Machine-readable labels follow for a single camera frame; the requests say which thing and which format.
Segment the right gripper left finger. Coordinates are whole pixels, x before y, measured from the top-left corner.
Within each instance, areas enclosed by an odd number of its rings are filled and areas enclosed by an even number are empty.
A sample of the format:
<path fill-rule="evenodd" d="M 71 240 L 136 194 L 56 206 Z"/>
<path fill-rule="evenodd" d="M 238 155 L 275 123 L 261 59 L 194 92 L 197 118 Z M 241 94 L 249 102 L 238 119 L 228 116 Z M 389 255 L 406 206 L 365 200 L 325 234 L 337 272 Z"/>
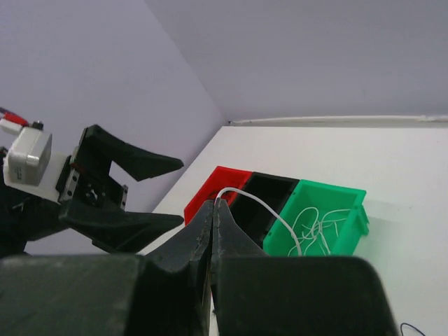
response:
<path fill-rule="evenodd" d="M 214 202 L 144 257 L 131 312 L 132 335 L 208 335 Z"/>

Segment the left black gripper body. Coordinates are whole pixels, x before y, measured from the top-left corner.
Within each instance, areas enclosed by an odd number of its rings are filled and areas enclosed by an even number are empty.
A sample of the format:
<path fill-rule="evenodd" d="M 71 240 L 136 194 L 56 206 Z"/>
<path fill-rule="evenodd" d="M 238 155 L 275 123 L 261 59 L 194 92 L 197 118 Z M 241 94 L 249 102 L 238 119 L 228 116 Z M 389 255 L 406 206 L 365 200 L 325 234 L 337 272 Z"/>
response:
<path fill-rule="evenodd" d="M 48 200 L 1 183 L 1 250 L 22 251 L 35 241 L 71 228 L 104 251 L 126 251 L 127 187 L 109 175 L 112 162 L 129 169 L 129 145 L 114 136 L 85 135 L 73 155 L 63 156 Z"/>

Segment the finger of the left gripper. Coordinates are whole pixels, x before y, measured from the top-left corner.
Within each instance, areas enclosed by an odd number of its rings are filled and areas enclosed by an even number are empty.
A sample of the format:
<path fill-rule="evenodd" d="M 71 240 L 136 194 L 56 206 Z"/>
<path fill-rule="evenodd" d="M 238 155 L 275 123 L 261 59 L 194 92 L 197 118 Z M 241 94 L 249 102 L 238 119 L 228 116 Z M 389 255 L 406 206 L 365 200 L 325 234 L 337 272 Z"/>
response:
<path fill-rule="evenodd" d="M 165 175 L 183 167 L 183 161 L 178 158 L 133 146 L 98 125 L 85 128 L 80 140 L 80 171 L 104 180 L 109 176 L 113 162 L 135 181 Z"/>
<path fill-rule="evenodd" d="M 183 217 L 99 209 L 80 201 L 68 201 L 61 206 L 59 221 L 90 238 L 94 246 L 107 253 L 138 253 L 183 224 Z"/>

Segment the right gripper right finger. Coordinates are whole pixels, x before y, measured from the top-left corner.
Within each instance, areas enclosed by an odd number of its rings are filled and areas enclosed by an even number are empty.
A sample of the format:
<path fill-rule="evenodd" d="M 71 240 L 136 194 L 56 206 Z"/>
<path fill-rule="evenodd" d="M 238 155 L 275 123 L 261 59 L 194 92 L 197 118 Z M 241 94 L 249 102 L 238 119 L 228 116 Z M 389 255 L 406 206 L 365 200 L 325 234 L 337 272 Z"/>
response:
<path fill-rule="evenodd" d="M 256 263 L 266 253 L 236 224 L 227 202 L 213 209 L 211 291 L 220 335 L 253 335 L 256 327 Z"/>

